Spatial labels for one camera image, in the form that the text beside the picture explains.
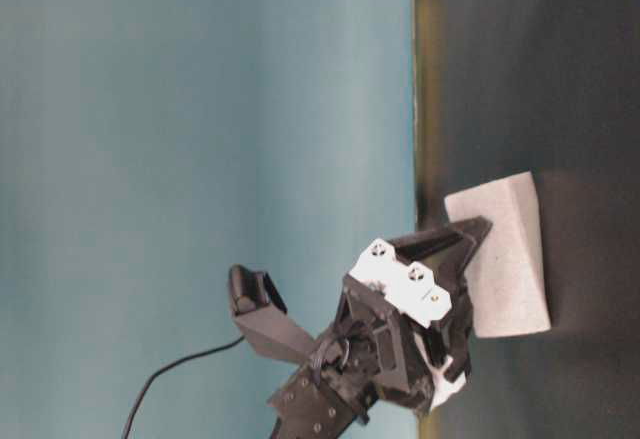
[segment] bolt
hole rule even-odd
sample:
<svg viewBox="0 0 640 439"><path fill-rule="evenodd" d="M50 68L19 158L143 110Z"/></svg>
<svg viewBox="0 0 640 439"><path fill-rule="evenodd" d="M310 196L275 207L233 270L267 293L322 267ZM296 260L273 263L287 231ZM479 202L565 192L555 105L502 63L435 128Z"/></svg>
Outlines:
<svg viewBox="0 0 640 439"><path fill-rule="evenodd" d="M384 256L385 253L387 252L386 247L384 247L384 244L374 244L373 247L371 248L371 254L373 254L376 257L381 257Z"/></svg>
<svg viewBox="0 0 640 439"><path fill-rule="evenodd" d="M412 281L421 281L424 279L424 273L419 268L414 267L409 271L409 279Z"/></svg>

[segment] gray surface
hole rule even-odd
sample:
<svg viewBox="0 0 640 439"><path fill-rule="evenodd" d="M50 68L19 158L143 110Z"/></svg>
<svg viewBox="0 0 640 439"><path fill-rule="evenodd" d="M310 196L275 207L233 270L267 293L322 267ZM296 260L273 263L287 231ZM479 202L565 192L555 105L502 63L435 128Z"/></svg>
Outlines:
<svg viewBox="0 0 640 439"><path fill-rule="evenodd" d="M477 340L444 438L640 436L639 0L445 0L444 192L531 169L554 329Z"/></svg>
<svg viewBox="0 0 640 439"><path fill-rule="evenodd" d="M118 437L153 369L237 334L233 262L326 325L413 226L410 57L409 0L0 0L0 436ZM289 371L172 371L132 437L268 437Z"/></svg>

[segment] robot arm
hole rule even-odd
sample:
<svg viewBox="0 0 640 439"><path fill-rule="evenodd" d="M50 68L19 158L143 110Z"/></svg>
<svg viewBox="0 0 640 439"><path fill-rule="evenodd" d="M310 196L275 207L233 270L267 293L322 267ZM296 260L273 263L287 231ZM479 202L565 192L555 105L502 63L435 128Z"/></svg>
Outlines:
<svg viewBox="0 0 640 439"><path fill-rule="evenodd" d="M286 316L268 274L230 271L233 319L261 355L298 364L271 397L271 439L335 439L378 400L426 414L466 382L472 306L464 269L490 229L475 218L376 239L343 279L315 340Z"/></svg>

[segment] white plastic piece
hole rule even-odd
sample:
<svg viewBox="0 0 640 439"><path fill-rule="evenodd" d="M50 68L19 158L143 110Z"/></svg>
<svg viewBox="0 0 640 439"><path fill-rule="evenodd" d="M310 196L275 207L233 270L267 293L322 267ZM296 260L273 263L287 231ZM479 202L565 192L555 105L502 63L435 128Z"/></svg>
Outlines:
<svg viewBox="0 0 640 439"><path fill-rule="evenodd" d="M484 216L493 223L465 274L476 335L549 330L538 196L531 173L451 194L445 206L451 221Z"/></svg>
<svg viewBox="0 0 640 439"><path fill-rule="evenodd" d="M405 266L396 259L395 248L382 239L373 241L360 254L349 274L381 291L387 302L425 328L451 309L451 297L435 284L433 272L419 262Z"/></svg>
<svg viewBox="0 0 640 439"><path fill-rule="evenodd" d="M418 350L420 351L420 354L422 354L425 364L429 368L429 371L431 371L434 391L433 399L431 400L431 408L429 410L433 411L439 405L447 402L452 394L459 392L460 389L464 387L464 385L467 383L467 375L462 372L455 381L448 381L447 378L444 377L444 374L445 372L447 372L447 369L449 369L449 366L453 362L453 357L447 355L442 367L436 367L431 364L429 355L427 354L427 351L424 347L424 341L422 340L420 335L414 334L414 338L416 341L416 345L418 346Z"/></svg>

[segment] white bracket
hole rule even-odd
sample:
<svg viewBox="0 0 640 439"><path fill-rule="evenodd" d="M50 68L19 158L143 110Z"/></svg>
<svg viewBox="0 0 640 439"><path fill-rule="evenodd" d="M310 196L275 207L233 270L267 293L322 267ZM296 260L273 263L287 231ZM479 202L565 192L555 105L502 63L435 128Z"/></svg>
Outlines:
<svg viewBox="0 0 640 439"><path fill-rule="evenodd" d="M405 266L396 259L395 248L382 239L360 254L349 274L382 292L387 302L424 328L451 309L451 297L434 282L433 271L420 262Z"/></svg>

